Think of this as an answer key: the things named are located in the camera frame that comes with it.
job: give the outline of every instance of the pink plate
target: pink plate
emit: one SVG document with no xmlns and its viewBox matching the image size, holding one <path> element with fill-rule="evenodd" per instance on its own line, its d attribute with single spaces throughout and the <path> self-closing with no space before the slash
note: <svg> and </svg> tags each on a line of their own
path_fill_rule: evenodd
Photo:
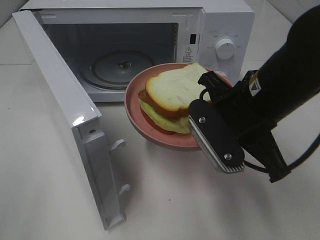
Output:
<svg viewBox="0 0 320 240">
<path fill-rule="evenodd" d="M 200 147 L 191 133 L 172 135 L 164 134 L 154 129 L 144 118 L 140 110 L 138 92 L 145 87 L 146 80 L 152 76 L 173 70 L 181 69 L 186 63 L 165 63 L 149 67 L 136 75 L 126 88 L 124 95 L 124 106 L 130 122 L 134 128 L 146 139 L 165 148 L 179 151 L 197 151 Z"/>
</svg>

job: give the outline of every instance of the microwave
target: microwave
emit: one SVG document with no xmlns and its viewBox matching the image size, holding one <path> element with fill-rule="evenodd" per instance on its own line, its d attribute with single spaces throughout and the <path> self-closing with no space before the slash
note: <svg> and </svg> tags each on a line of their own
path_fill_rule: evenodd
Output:
<svg viewBox="0 0 320 240">
<path fill-rule="evenodd" d="M 102 224 L 125 219 L 94 102 L 123 102 L 139 72 L 199 62 L 236 83 L 254 12 L 243 0 L 29 0 L 12 14 L 34 75 L 72 156 L 82 160 Z"/>
</svg>

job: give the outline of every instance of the cable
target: cable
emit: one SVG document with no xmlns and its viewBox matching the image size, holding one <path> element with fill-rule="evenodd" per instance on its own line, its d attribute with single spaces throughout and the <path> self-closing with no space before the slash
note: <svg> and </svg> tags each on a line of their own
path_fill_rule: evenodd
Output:
<svg viewBox="0 0 320 240">
<path fill-rule="evenodd" d="M 201 100 L 203 100 L 205 93 L 208 92 L 208 91 L 209 91 L 209 90 L 208 90 L 207 88 L 203 89 L 203 90 L 201 91 L 201 93 L 200 93 L 199 98 L 200 98 Z"/>
<path fill-rule="evenodd" d="M 265 174 L 268 174 L 268 170 L 263 168 L 263 167 L 260 167 L 260 166 L 257 166 L 257 165 L 254 165 L 246 160 L 244 160 L 244 163 L 247 167 L 251 168 L 251 169 L 254 169 L 254 170 L 257 170 L 259 172 L 262 172 L 262 173 L 265 173 Z"/>
<path fill-rule="evenodd" d="M 301 155 L 301 157 L 299 157 L 296 161 L 294 161 L 293 163 L 291 163 L 288 168 L 290 170 L 295 169 L 296 167 L 298 167 L 300 164 L 302 164 L 305 160 L 307 160 L 311 154 L 314 153 L 314 151 L 319 147 L 320 145 L 320 133 L 319 135 L 316 137 L 316 139 L 313 141 L 313 143 L 309 146 L 309 148 L 304 152 L 304 154 Z"/>
</svg>

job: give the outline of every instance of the table surface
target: table surface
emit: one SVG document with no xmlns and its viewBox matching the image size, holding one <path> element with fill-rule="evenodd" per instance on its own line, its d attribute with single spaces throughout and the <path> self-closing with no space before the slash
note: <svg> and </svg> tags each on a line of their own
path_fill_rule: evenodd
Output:
<svg viewBox="0 0 320 240">
<path fill-rule="evenodd" d="M 267 1 L 247 0 L 256 17 L 241 70 L 258 69 L 285 42 L 291 24 Z M 320 131 L 317 95 L 272 131 L 284 159 L 297 159 Z M 126 220 L 104 231 L 80 159 L 56 131 L 17 27 L 0 29 L 0 239 L 301 240 L 320 236 L 320 150 L 271 184 L 250 168 L 214 170 L 201 151 L 144 139 L 123 103 L 99 103 L 117 178 L 131 185 Z"/>
</svg>

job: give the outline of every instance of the warning label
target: warning label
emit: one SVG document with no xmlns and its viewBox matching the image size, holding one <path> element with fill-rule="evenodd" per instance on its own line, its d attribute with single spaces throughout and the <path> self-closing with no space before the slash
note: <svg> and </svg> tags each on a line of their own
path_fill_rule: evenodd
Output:
<svg viewBox="0 0 320 240">
<path fill-rule="evenodd" d="M 196 61 L 195 56 L 197 55 L 197 45 L 186 44 L 181 46 L 181 62 L 191 64 Z"/>
<path fill-rule="evenodd" d="M 249 85 L 250 93 L 253 96 L 255 96 L 260 90 L 261 86 L 259 84 L 258 78 L 256 78 L 250 85 Z"/>
</svg>

